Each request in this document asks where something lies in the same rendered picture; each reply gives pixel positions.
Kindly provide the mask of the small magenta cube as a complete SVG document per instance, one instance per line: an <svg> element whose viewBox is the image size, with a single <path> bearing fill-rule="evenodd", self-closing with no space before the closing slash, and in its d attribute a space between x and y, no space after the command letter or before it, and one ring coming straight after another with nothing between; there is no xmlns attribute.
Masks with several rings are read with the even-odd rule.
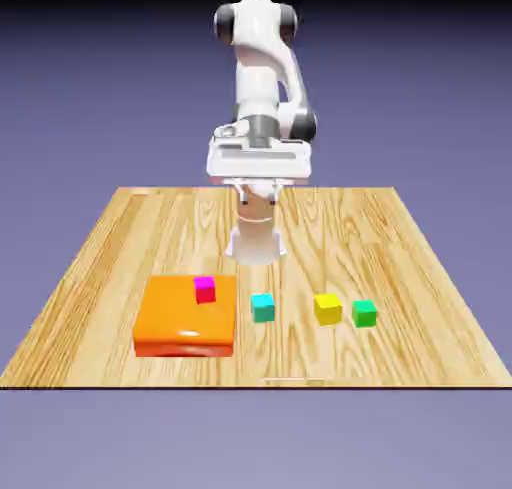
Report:
<svg viewBox="0 0 512 489"><path fill-rule="evenodd" d="M211 275L194 278L195 298L198 304L216 301L215 278Z"/></svg>

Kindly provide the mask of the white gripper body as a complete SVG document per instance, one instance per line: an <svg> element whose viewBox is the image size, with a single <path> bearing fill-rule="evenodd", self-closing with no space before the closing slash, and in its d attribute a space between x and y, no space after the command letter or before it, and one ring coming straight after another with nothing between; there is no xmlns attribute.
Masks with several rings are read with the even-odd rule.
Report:
<svg viewBox="0 0 512 489"><path fill-rule="evenodd" d="M216 183L304 183L312 172L311 146L303 141L271 138L269 148L254 148L246 137L212 137L206 171Z"/></svg>

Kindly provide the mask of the small yellow cube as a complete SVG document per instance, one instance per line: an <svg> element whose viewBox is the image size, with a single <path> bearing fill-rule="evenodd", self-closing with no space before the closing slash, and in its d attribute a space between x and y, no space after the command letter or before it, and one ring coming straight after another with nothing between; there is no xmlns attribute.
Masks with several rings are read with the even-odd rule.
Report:
<svg viewBox="0 0 512 489"><path fill-rule="evenodd" d="M335 325L342 320L342 303L334 293L316 294L314 314L321 326Z"/></svg>

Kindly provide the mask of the large orange box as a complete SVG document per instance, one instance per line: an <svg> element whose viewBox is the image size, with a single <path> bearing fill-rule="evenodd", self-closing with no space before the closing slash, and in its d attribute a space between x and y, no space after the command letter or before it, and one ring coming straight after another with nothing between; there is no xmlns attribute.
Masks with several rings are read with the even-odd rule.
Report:
<svg viewBox="0 0 512 489"><path fill-rule="evenodd" d="M198 304L194 275L148 279L133 327L138 357L230 357L237 319L237 280L214 275L216 301Z"/></svg>

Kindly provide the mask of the small teal cube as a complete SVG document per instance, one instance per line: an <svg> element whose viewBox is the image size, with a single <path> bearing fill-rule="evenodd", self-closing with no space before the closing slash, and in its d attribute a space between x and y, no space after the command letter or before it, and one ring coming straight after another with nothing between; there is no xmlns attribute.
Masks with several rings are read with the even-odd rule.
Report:
<svg viewBox="0 0 512 489"><path fill-rule="evenodd" d="M270 293L251 295L251 313L255 323L273 322L275 320L275 303Z"/></svg>

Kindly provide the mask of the small green cube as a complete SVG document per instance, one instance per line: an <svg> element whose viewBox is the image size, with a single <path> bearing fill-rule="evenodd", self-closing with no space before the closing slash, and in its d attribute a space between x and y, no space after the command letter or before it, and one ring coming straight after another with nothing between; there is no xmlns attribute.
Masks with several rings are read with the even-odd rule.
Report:
<svg viewBox="0 0 512 489"><path fill-rule="evenodd" d="M356 328L375 327L377 309L371 300L356 300L352 303L352 320Z"/></svg>

